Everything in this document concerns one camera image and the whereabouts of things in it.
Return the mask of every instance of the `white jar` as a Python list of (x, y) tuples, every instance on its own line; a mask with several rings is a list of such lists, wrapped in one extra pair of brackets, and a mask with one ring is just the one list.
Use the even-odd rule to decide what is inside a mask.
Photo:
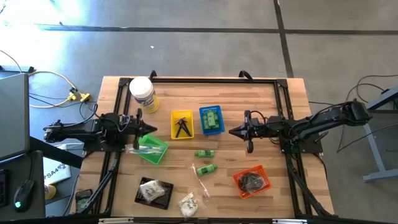
[(159, 108), (154, 86), (147, 77), (137, 77), (130, 82), (130, 92), (143, 111), (153, 113)]

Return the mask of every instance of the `green tray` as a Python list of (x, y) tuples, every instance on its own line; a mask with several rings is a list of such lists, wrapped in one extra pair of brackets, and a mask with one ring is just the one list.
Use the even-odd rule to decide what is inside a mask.
[(168, 144), (166, 144), (165, 142), (161, 141), (158, 138), (151, 136), (150, 134), (144, 135), (142, 138), (139, 139), (138, 142), (139, 142), (140, 146), (165, 147), (165, 150), (163, 151), (163, 153), (161, 155), (152, 155), (152, 154), (140, 154), (139, 155), (142, 158), (148, 160), (149, 162), (151, 162), (153, 164), (159, 164), (160, 160), (162, 160), (164, 154), (166, 153), (167, 148), (169, 147)]

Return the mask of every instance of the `orange tray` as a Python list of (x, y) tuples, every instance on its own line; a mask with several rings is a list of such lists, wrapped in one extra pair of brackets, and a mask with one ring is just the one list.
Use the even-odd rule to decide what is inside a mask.
[[(247, 174), (249, 172), (253, 172), (253, 173), (256, 173), (256, 174), (260, 175), (262, 178), (264, 178), (264, 181), (266, 183), (265, 186), (263, 186), (261, 189), (255, 191), (253, 193), (244, 192), (239, 187), (239, 179), (244, 174)], [(265, 172), (265, 170), (264, 170), (262, 165), (258, 165), (258, 166), (252, 167), (250, 169), (244, 170), (244, 171), (242, 171), (240, 173), (234, 174), (233, 177), (234, 177), (235, 184), (238, 187), (239, 193), (241, 194), (241, 198), (242, 199), (245, 199), (245, 198), (248, 198), (250, 196), (256, 195), (256, 194), (258, 194), (260, 192), (263, 192), (263, 191), (268, 190), (268, 189), (271, 188), (271, 182), (269, 181), (268, 176), (267, 176), (267, 174), (266, 174), (266, 172)]]

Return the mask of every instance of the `black mouse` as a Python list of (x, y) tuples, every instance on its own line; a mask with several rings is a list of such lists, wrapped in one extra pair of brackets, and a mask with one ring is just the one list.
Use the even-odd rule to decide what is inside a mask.
[(32, 203), (32, 189), (35, 182), (24, 180), (17, 188), (14, 195), (14, 209), (17, 212), (24, 212), (29, 209)]

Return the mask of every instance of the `yellow plastic bin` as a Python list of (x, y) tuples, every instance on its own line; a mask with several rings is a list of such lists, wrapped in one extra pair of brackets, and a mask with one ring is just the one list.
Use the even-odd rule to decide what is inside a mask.
[[(191, 137), (185, 133), (184, 130), (180, 131), (180, 134), (178, 135), (178, 138), (175, 137), (177, 134), (178, 129), (180, 126), (176, 124), (179, 119), (185, 118), (187, 120), (187, 128), (190, 134), (192, 135)], [(172, 133), (172, 139), (179, 140), (179, 139), (191, 139), (193, 138), (193, 115), (192, 115), (192, 110), (180, 110), (180, 111), (172, 111), (171, 113), (171, 133)]]

